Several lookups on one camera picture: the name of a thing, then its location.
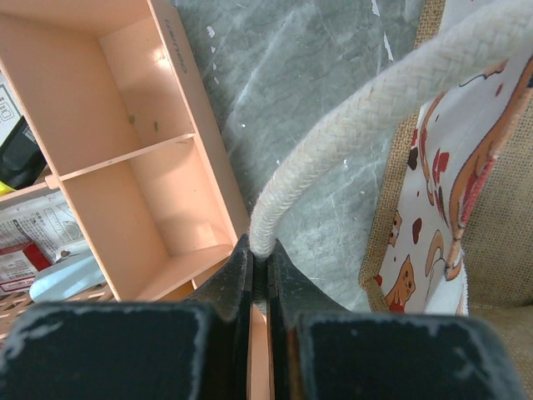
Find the printed canvas burlap bag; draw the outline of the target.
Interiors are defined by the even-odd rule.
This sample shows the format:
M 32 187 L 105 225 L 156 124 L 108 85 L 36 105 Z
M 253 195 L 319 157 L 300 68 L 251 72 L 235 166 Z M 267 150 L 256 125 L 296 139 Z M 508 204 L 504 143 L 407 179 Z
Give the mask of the printed canvas burlap bag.
M 359 282 L 374 312 L 465 316 L 473 292 L 461 240 L 531 77 L 531 2 L 446 2 L 432 39 L 326 115 L 274 172 L 252 213 L 252 252 L 272 253 L 283 214 L 346 153 L 417 112 L 390 157 Z

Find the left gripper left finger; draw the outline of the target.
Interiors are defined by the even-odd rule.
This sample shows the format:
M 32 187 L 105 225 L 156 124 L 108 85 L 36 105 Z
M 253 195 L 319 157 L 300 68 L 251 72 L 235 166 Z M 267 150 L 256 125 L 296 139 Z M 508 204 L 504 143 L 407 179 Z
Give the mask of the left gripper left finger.
M 227 263 L 177 302 L 45 302 L 1 352 L 4 399 L 246 399 L 253 258 Z

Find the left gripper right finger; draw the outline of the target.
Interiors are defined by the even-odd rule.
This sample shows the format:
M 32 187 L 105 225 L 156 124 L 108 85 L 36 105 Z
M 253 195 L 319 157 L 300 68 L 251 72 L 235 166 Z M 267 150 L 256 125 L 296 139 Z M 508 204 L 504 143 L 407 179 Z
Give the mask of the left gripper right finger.
M 524 399 L 496 332 L 472 317 L 356 313 L 281 244 L 266 261 L 274 399 Z

